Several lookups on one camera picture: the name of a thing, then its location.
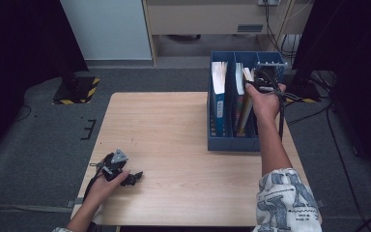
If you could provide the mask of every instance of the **person's right hand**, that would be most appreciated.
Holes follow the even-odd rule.
[[[286,86],[278,84],[281,92],[284,92]],[[255,116],[260,121],[275,120],[279,112],[279,98],[274,93],[262,94],[258,92],[251,84],[245,84],[245,89],[252,98]]]

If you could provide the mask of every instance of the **blue book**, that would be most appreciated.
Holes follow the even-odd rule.
[[[224,136],[225,133],[225,75],[227,73],[226,62],[212,62],[213,77],[213,115],[215,123],[215,135]]]

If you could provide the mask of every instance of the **wall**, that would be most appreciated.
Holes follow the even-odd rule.
[[[141,0],[61,0],[85,60],[151,60]]]

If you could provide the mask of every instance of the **file organizer compartment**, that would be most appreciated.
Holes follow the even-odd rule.
[[[209,92],[207,96],[207,135],[209,151],[237,151],[237,152],[259,152],[260,144],[256,127],[256,117],[252,112],[245,126],[245,135],[237,136],[234,133],[235,115],[233,115],[235,94],[235,71],[236,63],[243,63],[245,68],[250,69],[272,69],[279,82],[283,80],[284,67],[281,55],[278,52],[255,52],[255,51],[213,51],[211,62],[227,62],[225,87],[225,111],[223,136],[215,133],[213,115],[213,81],[210,76]]]

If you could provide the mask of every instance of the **hand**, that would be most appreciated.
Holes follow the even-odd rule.
[[[284,92],[286,86],[278,84],[281,92]],[[275,120],[279,112],[279,98],[274,93],[261,94],[251,84],[245,84],[245,89],[252,98],[255,116],[260,121]]]
[[[104,175],[99,173],[98,178],[93,183],[85,201],[91,201],[96,205],[101,205],[128,176],[129,171],[123,171],[112,181],[108,182]]]

